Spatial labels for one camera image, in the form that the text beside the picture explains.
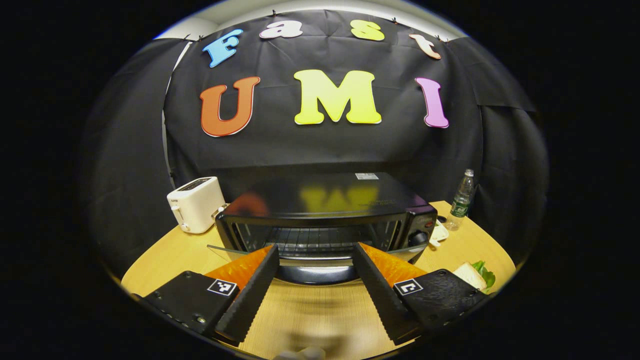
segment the colorful foam letter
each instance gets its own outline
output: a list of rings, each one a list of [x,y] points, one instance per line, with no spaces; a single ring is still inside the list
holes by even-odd
[[[302,35],[300,28],[302,23],[300,21],[286,20],[278,21],[267,25],[267,30],[260,33],[261,38],[294,38]]]
[[[200,94],[202,99],[202,116],[200,123],[202,130],[215,138],[237,133],[251,120],[253,113],[253,88],[260,82],[257,76],[240,79],[234,83],[238,89],[238,110],[230,120],[220,118],[220,98],[227,91],[226,85],[218,85],[204,90]]]
[[[441,58],[440,54],[436,53],[432,49],[432,47],[434,46],[433,43],[425,39],[424,36],[411,34],[409,35],[409,37],[412,39],[415,39],[415,41],[418,43],[418,46],[420,47],[420,49],[422,49],[422,51],[424,51],[425,54],[429,55],[430,57],[436,60],[439,60]]]
[[[385,34],[380,31],[380,27],[375,22],[364,20],[351,21],[351,33],[358,38],[380,41],[385,38]]]
[[[351,110],[347,113],[349,122],[378,124],[382,121],[373,102],[371,82],[375,77],[370,72],[349,71],[340,87],[336,87],[322,70],[302,70],[293,77],[300,80],[302,87],[302,105],[295,118],[296,124],[320,124],[324,120],[324,115],[318,111],[318,100],[334,122],[340,120],[348,101],[351,101]]]
[[[427,116],[424,123],[433,127],[449,127],[449,121],[444,117],[442,102],[440,101],[440,84],[425,78],[415,78],[415,82],[420,84],[424,94],[424,102],[427,106]]]
[[[235,49],[228,49],[228,47],[240,44],[236,35],[240,35],[242,32],[242,29],[235,29],[202,49],[202,51],[208,51],[211,56],[209,67],[216,66],[236,53]]]

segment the toaster oven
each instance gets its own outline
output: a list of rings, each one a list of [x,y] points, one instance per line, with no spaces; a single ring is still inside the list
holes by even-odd
[[[226,249],[278,247],[277,278],[331,284],[357,278],[361,241],[409,262],[427,247],[436,209],[383,173],[316,174],[256,184],[216,216]]]

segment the orange letter u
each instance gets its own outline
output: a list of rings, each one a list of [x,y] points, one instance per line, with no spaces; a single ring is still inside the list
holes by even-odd
[[[218,85],[204,90],[200,94],[202,100],[202,130],[209,136],[219,137],[237,133],[251,120],[253,113],[253,88],[260,82],[257,76],[240,79],[234,83],[238,89],[238,110],[229,120],[220,118],[220,98],[227,91],[226,85]]]

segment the white plate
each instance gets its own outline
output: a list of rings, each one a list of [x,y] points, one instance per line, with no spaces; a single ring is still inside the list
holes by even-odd
[[[442,223],[439,220],[436,220],[436,226],[434,226],[433,228],[433,233],[431,233],[429,243],[435,247],[438,247],[440,246],[440,243],[438,241],[442,241],[448,237],[449,237],[449,232],[447,231],[447,229],[442,225]]]

